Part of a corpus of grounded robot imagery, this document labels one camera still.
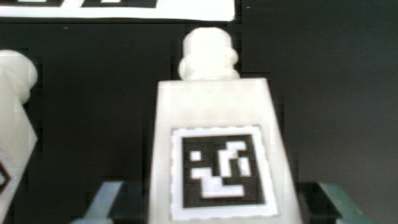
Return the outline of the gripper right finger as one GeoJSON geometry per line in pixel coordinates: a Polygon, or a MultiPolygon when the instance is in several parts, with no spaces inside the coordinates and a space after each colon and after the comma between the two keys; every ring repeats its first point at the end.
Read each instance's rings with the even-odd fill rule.
{"type": "Polygon", "coordinates": [[[342,186],[333,182],[299,184],[299,203],[304,224],[377,224],[342,186]]]}

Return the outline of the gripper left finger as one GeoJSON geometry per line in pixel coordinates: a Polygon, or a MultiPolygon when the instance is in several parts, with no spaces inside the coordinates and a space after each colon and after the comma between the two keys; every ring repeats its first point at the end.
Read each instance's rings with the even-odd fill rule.
{"type": "Polygon", "coordinates": [[[70,224],[143,224],[143,186],[107,181],[98,189],[88,212],[70,224]]]}

